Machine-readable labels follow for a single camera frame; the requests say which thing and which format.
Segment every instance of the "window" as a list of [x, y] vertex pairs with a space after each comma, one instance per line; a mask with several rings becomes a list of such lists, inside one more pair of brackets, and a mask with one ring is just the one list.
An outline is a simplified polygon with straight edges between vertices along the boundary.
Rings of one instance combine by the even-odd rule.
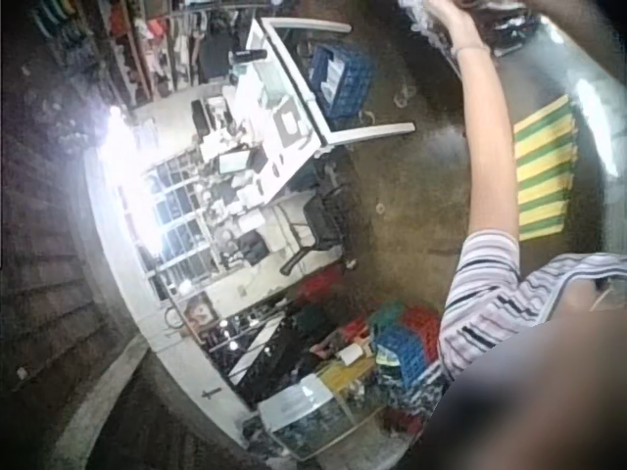
[[198, 291], [225, 271], [212, 249], [209, 226], [203, 218], [199, 194], [203, 190], [199, 185], [201, 167], [202, 157], [194, 149], [158, 164], [145, 174], [144, 181], [152, 195], [152, 211], [163, 242], [158, 259], [148, 253], [137, 236], [132, 217], [129, 213], [126, 215], [144, 269], [162, 301], [168, 298], [166, 289], [173, 296], [180, 296], [180, 286], [189, 281], [193, 290]]

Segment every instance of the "brown floor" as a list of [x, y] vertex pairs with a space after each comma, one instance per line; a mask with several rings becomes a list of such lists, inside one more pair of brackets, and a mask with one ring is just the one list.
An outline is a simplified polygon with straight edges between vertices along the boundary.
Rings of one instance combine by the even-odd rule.
[[[463, 137], [461, 84], [439, 52], [387, 0], [304, 1], [299, 16], [353, 25], [349, 41], [377, 64], [365, 108], [377, 123], [412, 120], [416, 132], [356, 144], [340, 164], [354, 199], [347, 252], [359, 267], [346, 275], [344, 305], [335, 318], [372, 311], [381, 302], [423, 304], [442, 312], [465, 237], [469, 206], [469, 161]], [[519, 63], [500, 66], [512, 120], [524, 118], [557, 98], [557, 83], [542, 85], [520, 72]], [[404, 81], [417, 94], [404, 109], [394, 95]], [[589, 145], [583, 129], [582, 152]], [[598, 164], [581, 159], [574, 209], [564, 233], [521, 245], [523, 274], [565, 251], [593, 251], [600, 242]], [[385, 211], [377, 213], [377, 205]], [[574, 230], [572, 220], [583, 217]]]

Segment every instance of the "glass display case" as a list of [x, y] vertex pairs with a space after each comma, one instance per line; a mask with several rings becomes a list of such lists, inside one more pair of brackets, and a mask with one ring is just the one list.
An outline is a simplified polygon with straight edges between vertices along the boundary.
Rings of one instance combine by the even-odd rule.
[[266, 430], [298, 460], [308, 460], [354, 432], [383, 407], [374, 359], [333, 361], [260, 403]]

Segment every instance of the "yellow and green striped mat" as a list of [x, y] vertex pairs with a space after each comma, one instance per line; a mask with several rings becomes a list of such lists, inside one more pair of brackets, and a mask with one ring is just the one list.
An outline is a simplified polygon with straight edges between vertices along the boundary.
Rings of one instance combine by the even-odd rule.
[[521, 241], [563, 230], [577, 161], [576, 134], [566, 95], [514, 127]]

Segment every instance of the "blue crate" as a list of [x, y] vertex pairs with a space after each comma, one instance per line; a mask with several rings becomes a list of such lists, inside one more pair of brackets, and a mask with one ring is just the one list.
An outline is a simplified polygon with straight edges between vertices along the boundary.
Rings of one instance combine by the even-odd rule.
[[[326, 80], [329, 61], [339, 58], [345, 64], [332, 103], [328, 103], [320, 84]], [[364, 53], [341, 44], [318, 44], [310, 67], [310, 86], [327, 119], [352, 118], [362, 110], [368, 94], [374, 64]]]
[[420, 339], [403, 325], [389, 326], [379, 337], [377, 345], [394, 353], [401, 363], [403, 385], [408, 388], [427, 368]]

